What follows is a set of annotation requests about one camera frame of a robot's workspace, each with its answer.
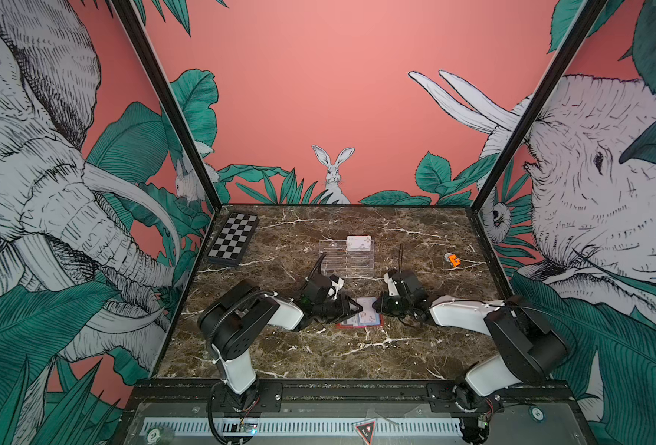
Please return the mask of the clear acrylic card display rack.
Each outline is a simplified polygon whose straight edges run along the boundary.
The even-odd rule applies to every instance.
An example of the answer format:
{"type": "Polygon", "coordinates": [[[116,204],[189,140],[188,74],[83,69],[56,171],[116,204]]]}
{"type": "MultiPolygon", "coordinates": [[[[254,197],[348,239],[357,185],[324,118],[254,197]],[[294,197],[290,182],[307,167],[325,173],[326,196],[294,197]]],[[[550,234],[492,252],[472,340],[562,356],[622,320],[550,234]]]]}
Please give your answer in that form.
{"type": "Polygon", "coordinates": [[[347,239],[322,240],[319,254],[324,255],[321,273],[335,274],[344,279],[372,278],[374,276],[375,243],[370,251],[347,251],[347,239]]]}

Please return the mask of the white credit card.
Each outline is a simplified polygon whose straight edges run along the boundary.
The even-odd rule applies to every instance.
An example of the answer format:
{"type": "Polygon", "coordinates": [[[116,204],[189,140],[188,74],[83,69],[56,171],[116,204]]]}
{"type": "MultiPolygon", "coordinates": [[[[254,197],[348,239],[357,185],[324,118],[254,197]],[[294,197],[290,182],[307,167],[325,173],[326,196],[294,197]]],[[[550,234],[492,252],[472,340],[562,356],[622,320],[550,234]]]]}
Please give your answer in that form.
{"type": "Polygon", "coordinates": [[[347,237],[347,251],[370,251],[372,237],[369,235],[351,235],[347,237]]]}

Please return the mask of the red leather card holder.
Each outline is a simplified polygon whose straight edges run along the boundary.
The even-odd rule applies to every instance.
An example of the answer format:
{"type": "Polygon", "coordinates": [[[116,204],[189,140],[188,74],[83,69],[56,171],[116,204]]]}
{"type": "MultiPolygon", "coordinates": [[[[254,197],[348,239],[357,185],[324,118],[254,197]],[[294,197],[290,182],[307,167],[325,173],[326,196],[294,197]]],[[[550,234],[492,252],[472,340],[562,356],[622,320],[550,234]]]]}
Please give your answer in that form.
{"type": "Polygon", "coordinates": [[[363,311],[362,313],[358,313],[347,320],[340,322],[337,324],[337,327],[341,329],[360,329],[373,326],[383,326],[383,324],[384,321],[381,314],[363,311]]]}

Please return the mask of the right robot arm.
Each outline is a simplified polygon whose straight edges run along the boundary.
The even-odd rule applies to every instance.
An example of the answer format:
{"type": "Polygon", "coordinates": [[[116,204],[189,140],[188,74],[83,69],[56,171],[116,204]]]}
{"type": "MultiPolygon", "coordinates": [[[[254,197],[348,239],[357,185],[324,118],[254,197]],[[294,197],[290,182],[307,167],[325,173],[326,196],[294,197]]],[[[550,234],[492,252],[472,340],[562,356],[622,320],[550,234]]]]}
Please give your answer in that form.
{"type": "Polygon", "coordinates": [[[507,300],[430,298],[411,270],[390,270],[383,276],[387,290],[374,309],[383,315],[441,327],[456,327],[492,338],[497,353],[477,363],[455,381],[452,398],[465,413],[478,411],[501,389],[546,382],[570,352],[552,323],[520,296],[507,300]]]}

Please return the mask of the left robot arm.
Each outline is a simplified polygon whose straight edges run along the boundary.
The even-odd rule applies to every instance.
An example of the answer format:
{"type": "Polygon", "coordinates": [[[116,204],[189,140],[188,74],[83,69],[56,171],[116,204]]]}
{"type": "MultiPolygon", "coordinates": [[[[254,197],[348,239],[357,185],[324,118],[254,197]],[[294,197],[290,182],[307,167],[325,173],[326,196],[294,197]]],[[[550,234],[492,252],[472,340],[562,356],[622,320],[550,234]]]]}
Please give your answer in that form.
{"type": "Polygon", "coordinates": [[[310,276],[293,297],[262,290],[245,279],[205,309],[197,326],[220,380],[231,393],[242,396],[257,381],[249,349],[266,326],[299,332],[313,322],[339,324],[362,311],[337,276],[310,276]]]}

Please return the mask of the orange toy car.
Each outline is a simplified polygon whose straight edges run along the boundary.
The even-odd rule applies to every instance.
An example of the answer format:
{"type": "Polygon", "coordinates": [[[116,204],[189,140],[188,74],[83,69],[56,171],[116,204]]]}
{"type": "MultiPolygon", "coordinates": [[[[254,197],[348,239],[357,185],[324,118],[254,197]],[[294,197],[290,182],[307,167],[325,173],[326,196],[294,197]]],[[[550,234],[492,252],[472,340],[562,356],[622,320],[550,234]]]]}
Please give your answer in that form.
{"type": "Polygon", "coordinates": [[[444,258],[452,265],[452,267],[459,267],[461,265],[461,260],[456,254],[447,253],[444,255],[444,258]]]}

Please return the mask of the folded black chess board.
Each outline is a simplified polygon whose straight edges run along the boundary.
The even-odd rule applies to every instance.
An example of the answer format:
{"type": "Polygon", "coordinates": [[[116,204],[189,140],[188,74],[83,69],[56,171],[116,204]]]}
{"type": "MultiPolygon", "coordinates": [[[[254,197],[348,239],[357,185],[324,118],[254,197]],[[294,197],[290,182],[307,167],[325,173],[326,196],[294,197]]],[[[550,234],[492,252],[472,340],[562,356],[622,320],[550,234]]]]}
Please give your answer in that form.
{"type": "Polygon", "coordinates": [[[207,261],[220,266],[239,266],[258,226],[257,214],[231,212],[211,242],[207,261]]]}

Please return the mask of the red warning triangle sticker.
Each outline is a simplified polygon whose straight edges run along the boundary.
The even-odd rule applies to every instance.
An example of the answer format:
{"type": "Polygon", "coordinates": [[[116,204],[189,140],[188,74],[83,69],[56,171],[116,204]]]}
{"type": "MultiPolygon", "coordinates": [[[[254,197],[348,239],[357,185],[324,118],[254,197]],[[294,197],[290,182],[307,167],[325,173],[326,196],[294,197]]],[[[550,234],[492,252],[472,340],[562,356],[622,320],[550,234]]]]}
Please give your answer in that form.
{"type": "Polygon", "coordinates": [[[356,432],[361,437],[365,445],[372,445],[375,435],[376,421],[366,421],[354,426],[356,432]]]}

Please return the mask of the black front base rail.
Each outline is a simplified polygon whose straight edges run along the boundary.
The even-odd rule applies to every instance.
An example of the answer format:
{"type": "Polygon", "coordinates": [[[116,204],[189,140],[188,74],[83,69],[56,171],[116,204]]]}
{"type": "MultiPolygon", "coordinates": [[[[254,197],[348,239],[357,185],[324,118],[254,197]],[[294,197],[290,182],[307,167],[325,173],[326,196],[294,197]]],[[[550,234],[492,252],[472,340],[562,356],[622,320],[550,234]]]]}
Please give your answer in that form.
{"type": "Polygon", "coordinates": [[[252,407],[255,413],[278,413],[291,402],[426,404],[433,413],[498,412],[511,406],[541,406],[564,403],[574,412],[580,408],[563,381],[543,386],[515,385],[500,389],[467,410],[454,393],[451,380],[359,380],[359,379],[260,379],[246,395],[239,396],[216,379],[157,378],[138,383],[126,404],[135,412],[143,403],[193,403],[204,408],[207,402],[219,413],[234,413],[252,407]]]}

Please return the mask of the black corner frame post right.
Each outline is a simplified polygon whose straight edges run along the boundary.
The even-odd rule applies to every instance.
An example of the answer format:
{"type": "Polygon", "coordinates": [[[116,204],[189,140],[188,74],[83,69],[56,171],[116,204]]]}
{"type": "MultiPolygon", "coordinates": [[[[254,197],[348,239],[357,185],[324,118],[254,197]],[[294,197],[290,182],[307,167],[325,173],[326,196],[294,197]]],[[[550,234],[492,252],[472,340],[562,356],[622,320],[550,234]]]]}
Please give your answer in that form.
{"type": "Polygon", "coordinates": [[[477,213],[488,201],[489,193],[496,187],[498,180],[504,173],[511,158],[524,142],[528,130],[534,124],[543,107],[549,101],[556,85],[565,73],[582,43],[586,40],[588,33],[591,31],[593,24],[606,7],[606,0],[588,0],[585,1],[578,9],[578,14],[571,23],[565,38],[561,42],[558,50],[555,52],[554,59],[545,76],[539,82],[538,88],[533,94],[526,110],[520,118],[515,130],[510,135],[505,148],[494,164],[487,181],[479,191],[478,196],[473,201],[470,211],[477,213]]]}

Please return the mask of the black corner frame post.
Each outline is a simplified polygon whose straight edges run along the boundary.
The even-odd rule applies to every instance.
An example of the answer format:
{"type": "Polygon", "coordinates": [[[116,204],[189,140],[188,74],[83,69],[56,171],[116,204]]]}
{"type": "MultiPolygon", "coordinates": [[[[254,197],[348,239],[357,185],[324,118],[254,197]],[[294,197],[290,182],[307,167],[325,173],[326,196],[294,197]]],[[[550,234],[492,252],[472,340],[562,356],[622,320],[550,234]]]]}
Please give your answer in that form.
{"type": "Polygon", "coordinates": [[[561,42],[558,50],[555,52],[554,59],[545,76],[539,82],[538,88],[533,94],[526,110],[520,118],[515,130],[510,135],[505,148],[494,164],[487,181],[479,191],[478,196],[473,201],[470,211],[477,213],[488,201],[489,193],[496,187],[498,180],[504,173],[511,158],[524,142],[528,130],[534,124],[543,107],[549,101],[556,85],[565,73],[582,43],[586,40],[588,33],[591,31],[593,24],[606,7],[606,0],[588,0],[585,1],[578,9],[578,14],[571,23],[565,38],[561,42]]]}
{"type": "Polygon", "coordinates": [[[132,1],[112,0],[111,4],[158,96],[163,111],[165,111],[166,116],[170,120],[170,126],[179,138],[185,154],[194,167],[194,171],[209,199],[212,209],[214,211],[220,211],[222,209],[222,201],[207,174],[206,165],[203,159],[200,158],[187,121],[181,112],[179,103],[159,63],[157,54],[148,40],[134,3],[132,1]]]}

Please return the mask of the black corner frame post left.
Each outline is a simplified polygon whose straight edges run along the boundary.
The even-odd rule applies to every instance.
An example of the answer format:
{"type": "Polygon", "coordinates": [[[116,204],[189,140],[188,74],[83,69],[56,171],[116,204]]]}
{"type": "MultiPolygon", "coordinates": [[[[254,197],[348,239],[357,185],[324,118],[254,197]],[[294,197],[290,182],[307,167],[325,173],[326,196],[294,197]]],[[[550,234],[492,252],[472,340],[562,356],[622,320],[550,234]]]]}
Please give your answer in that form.
{"type": "Polygon", "coordinates": [[[179,103],[159,63],[157,54],[148,40],[134,3],[132,1],[112,0],[111,4],[158,96],[163,111],[165,111],[166,116],[170,120],[170,126],[179,138],[185,154],[194,167],[194,171],[209,199],[212,209],[214,211],[220,211],[222,209],[222,201],[207,174],[206,165],[203,159],[200,158],[187,121],[181,112],[179,103]]]}

